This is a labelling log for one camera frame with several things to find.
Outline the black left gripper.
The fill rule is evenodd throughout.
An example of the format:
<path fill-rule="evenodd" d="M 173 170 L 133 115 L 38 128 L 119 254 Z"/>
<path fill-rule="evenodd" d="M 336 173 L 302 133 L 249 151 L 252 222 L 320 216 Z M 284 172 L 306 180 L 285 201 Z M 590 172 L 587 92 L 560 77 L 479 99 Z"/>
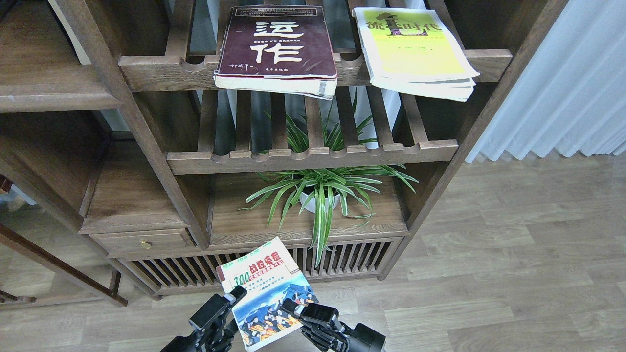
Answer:
<path fill-rule="evenodd" d="M 194 328 L 192 334 L 176 336 L 163 352 L 227 352 L 232 347 L 232 340 L 237 330 L 235 319 L 226 323 L 226 317 L 232 308 L 247 294 L 242 286 L 236 286 L 231 292 L 220 296 L 214 294 L 189 319 Z"/>

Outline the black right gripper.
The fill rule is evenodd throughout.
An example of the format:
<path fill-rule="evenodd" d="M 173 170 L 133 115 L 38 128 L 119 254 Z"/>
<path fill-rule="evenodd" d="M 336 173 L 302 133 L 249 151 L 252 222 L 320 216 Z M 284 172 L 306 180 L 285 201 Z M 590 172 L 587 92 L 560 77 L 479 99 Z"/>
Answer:
<path fill-rule="evenodd" d="M 385 336 L 363 323 L 355 328 L 338 321 L 338 310 L 285 299 L 280 309 L 302 320 L 302 334 L 322 352 L 383 352 Z"/>

